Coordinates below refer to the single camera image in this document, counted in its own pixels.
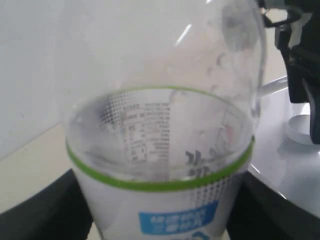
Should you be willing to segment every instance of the table surface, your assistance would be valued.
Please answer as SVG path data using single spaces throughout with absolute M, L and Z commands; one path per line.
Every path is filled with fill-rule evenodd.
M 273 18 L 283 18 L 275 11 Z M 265 82 L 286 74 L 281 54 L 274 47 L 274 30 L 267 30 Z M 33 141 L 0 160 L 0 213 L 16 206 L 51 184 L 71 167 L 65 150 L 65 136 L 57 125 Z M 98 240 L 93 226 L 89 240 Z

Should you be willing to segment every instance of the blue label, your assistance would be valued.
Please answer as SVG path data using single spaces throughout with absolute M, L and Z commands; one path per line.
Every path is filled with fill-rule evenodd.
M 171 235 L 201 228 L 214 219 L 218 201 L 186 211 L 153 213 L 140 212 L 140 227 L 144 234 Z

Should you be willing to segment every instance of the nutrition label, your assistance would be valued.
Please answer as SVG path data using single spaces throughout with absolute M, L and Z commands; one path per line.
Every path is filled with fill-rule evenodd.
M 123 109 L 123 142 L 129 162 L 168 163 L 169 103 L 132 104 Z

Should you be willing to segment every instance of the water bottle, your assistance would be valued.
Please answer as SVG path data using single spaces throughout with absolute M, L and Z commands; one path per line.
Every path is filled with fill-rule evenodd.
M 216 240 L 247 170 L 265 35 L 254 0 L 69 0 L 66 149 L 102 240 Z

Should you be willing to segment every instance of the green stripe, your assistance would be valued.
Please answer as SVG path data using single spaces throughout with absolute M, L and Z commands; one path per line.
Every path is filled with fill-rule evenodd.
M 201 178 L 195 178 L 191 180 L 174 180 L 174 181 L 166 181 L 166 182 L 136 182 L 136 181 L 125 181 L 113 178 L 109 175 L 102 174 L 93 168 L 84 164 L 70 149 L 68 143 L 66 143 L 67 152 L 69 157 L 74 162 L 74 164 L 82 170 L 85 174 L 89 177 L 98 180 L 104 184 L 121 188 L 127 189 L 131 191 L 140 191 L 140 192 L 174 192 L 174 191 L 181 191 L 193 188 L 199 188 L 203 185 L 210 184 L 217 180 L 220 180 L 224 177 L 227 177 L 233 173 L 235 173 L 239 168 L 241 168 L 250 158 L 252 149 L 254 145 L 254 140 L 252 140 L 249 147 L 246 151 L 242 154 L 242 156 L 232 164 L 228 165 L 227 167 L 223 168 L 220 171 L 214 172 L 208 176 L 204 176 Z

